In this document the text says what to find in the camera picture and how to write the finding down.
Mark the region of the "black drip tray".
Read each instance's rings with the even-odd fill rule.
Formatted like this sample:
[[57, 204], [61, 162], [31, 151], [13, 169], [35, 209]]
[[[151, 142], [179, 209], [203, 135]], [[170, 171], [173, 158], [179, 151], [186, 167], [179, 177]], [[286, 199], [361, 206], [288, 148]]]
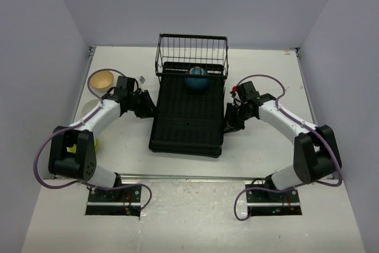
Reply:
[[[204, 91], [191, 91], [185, 86], [191, 68], [206, 71], [208, 87]], [[156, 74], [160, 79], [158, 113], [149, 149], [218, 158], [223, 144], [224, 66], [166, 61]]]

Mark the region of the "lime green bowl front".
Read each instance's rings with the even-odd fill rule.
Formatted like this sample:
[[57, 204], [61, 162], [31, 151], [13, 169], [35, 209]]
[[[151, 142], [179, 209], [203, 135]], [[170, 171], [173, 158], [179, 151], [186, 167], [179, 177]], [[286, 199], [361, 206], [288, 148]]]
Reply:
[[[97, 149], [97, 146], [98, 146], [98, 140], [97, 139], [94, 140], [94, 146], [95, 146], [95, 149]], [[68, 152], [75, 153], [76, 149], [77, 149], [77, 145], [74, 144], [73, 146], [68, 147]]]

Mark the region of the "white speckled ceramic bowl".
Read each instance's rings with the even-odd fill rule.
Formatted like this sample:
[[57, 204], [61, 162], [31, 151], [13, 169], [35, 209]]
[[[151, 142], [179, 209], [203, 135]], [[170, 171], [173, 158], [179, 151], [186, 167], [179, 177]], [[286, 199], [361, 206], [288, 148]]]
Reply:
[[91, 114], [98, 107], [98, 104], [98, 100], [90, 100], [85, 103], [81, 110], [82, 116], [85, 117], [88, 113]]

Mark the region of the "black wire dish rack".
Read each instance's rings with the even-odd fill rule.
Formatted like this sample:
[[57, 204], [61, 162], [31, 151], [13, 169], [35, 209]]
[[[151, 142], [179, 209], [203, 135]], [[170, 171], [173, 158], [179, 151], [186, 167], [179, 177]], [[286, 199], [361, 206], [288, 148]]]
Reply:
[[159, 35], [156, 76], [185, 76], [191, 68], [207, 71], [208, 77], [226, 79], [229, 71], [228, 38], [196, 34]]

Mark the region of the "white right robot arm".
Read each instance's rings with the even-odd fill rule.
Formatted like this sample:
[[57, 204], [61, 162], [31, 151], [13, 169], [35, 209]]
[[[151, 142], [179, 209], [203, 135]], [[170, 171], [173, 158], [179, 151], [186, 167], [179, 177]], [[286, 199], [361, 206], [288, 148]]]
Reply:
[[233, 87], [231, 94], [234, 102], [226, 107], [225, 133], [243, 130], [246, 120], [256, 118], [272, 126], [294, 146], [293, 163], [265, 178], [264, 194], [268, 200], [278, 201], [286, 190], [320, 182], [334, 172], [341, 172], [342, 161], [331, 127], [302, 120], [271, 94], [260, 94], [251, 81]]

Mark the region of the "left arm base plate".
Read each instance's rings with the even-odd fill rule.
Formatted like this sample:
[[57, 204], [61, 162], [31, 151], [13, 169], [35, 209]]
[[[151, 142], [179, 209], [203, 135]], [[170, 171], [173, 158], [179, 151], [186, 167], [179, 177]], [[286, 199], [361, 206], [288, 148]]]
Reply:
[[117, 191], [89, 190], [85, 214], [87, 216], [133, 216], [141, 214], [141, 186]]

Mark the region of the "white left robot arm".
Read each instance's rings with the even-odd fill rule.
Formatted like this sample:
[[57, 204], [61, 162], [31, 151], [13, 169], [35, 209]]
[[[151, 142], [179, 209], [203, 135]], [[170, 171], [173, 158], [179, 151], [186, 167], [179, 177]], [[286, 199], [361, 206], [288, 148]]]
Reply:
[[121, 185], [119, 174], [97, 165], [95, 139], [128, 111], [141, 119], [158, 113], [149, 92], [139, 88], [136, 79], [119, 76], [116, 86], [99, 99], [90, 113], [68, 127], [54, 129], [49, 173], [102, 190], [109, 201], [119, 200], [126, 187]]

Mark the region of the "beige bird painted bowl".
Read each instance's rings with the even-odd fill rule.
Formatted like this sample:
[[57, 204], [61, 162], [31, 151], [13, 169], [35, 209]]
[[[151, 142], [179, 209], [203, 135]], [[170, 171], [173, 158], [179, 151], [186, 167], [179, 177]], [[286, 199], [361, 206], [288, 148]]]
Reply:
[[92, 89], [98, 92], [108, 91], [114, 82], [114, 75], [110, 71], [98, 71], [95, 72], [90, 80], [89, 85]]

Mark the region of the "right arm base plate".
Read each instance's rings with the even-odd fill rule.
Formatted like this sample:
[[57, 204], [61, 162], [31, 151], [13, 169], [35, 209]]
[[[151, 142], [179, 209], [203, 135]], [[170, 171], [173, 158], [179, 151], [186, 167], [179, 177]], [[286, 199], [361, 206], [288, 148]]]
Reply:
[[296, 190], [285, 193], [266, 191], [246, 192], [250, 216], [297, 216], [302, 215], [300, 198]]

